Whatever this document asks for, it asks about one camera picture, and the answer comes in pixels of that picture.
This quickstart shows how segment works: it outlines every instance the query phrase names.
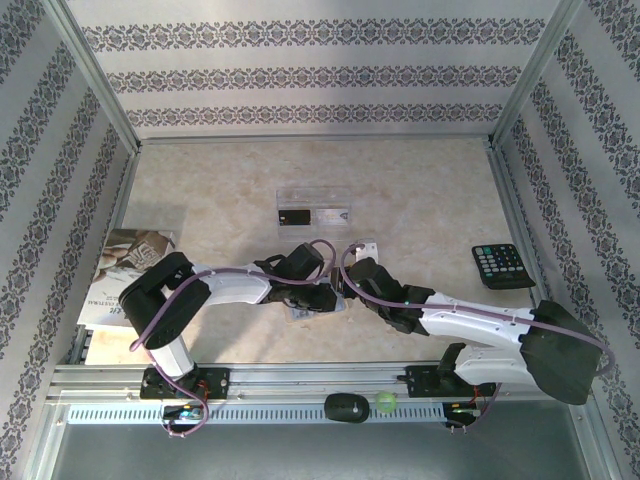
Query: green ball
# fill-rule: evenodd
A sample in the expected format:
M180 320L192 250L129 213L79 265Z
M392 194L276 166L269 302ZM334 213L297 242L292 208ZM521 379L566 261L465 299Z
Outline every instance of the green ball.
M380 413L391 413L396 409L396 396L390 392L380 392L376 395L376 408Z

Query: black mouse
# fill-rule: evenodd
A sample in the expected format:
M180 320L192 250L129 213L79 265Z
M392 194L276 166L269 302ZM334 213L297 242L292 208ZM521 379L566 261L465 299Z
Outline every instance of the black mouse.
M329 420L362 423L369 418L369 402L355 393L333 393L324 401L324 414Z

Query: patterned wallpaper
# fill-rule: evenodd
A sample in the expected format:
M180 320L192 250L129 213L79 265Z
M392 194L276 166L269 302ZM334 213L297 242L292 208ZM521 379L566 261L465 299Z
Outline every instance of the patterned wallpaper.
M69 0L141 138L490 133L558 0Z
M502 145L549 296L617 355L593 391L625 479L640 478L639 18L586 1Z
M0 479L71 345L127 151L38 0L0 0Z

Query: metal floor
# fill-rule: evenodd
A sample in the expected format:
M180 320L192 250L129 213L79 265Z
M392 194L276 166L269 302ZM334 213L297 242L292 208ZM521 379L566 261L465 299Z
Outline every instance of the metal floor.
M213 425L187 439L160 426L68 425L53 478L584 479L566 405L499 402L477 430L439 424Z

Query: black bracket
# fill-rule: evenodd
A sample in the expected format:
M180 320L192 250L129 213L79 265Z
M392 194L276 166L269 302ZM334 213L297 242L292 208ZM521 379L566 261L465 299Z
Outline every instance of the black bracket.
M438 365L410 365L398 380L407 383L409 398L469 397L475 394L468 384L453 372L442 371ZM496 390L495 383L477 385L480 395L490 397Z
M209 400L226 400L229 391L231 370L228 368L197 367L178 380L178 384L195 393L200 398ZM144 371L140 387L141 400L188 400L189 397L175 390L158 373L154 367Z

